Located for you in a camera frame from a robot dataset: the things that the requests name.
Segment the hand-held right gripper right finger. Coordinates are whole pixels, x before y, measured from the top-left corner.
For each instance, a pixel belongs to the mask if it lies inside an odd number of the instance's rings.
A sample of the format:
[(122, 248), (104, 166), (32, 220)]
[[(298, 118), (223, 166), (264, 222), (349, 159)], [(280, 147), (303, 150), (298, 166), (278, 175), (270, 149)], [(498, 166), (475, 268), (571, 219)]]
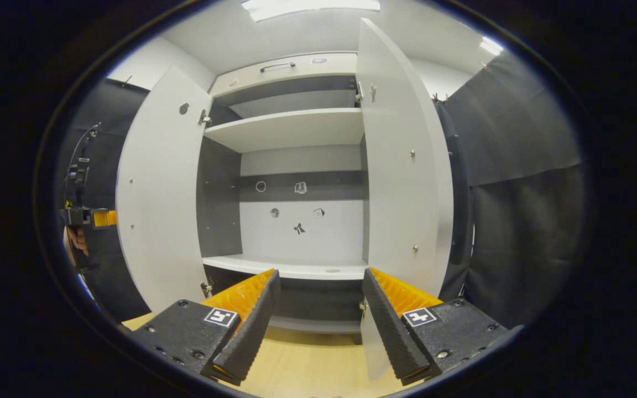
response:
[(514, 335), (465, 298), (442, 301), (374, 268), (365, 269), (362, 292), (403, 385), (454, 373)]

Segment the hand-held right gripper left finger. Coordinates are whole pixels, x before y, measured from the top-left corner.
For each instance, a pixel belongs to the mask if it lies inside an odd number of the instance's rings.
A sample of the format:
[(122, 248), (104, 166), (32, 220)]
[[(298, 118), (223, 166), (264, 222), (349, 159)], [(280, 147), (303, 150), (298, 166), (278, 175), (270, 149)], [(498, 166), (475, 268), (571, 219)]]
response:
[(258, 355), (280, 293), (280, 272), (269, 269), (202, 303), (177, 300), (130, 337), (190, 377), (238, 386)]

